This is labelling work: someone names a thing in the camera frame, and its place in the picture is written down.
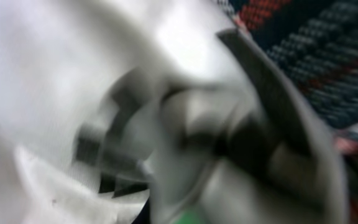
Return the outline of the plaid red blue shirt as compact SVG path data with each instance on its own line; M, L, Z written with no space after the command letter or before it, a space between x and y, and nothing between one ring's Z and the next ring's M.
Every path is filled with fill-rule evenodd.
M358 223L358 0L220 0L334 131Z

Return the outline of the white printed t-shirt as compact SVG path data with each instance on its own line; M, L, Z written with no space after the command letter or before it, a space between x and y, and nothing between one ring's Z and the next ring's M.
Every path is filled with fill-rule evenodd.
M212 1L0 1L0 223L260 223Z

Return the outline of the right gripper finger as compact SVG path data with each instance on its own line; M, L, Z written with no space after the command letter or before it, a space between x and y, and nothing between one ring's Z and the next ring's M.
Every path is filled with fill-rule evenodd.
M217 34L239 80L170 81L152 102L153 223L347 223L330 132L253 41Z

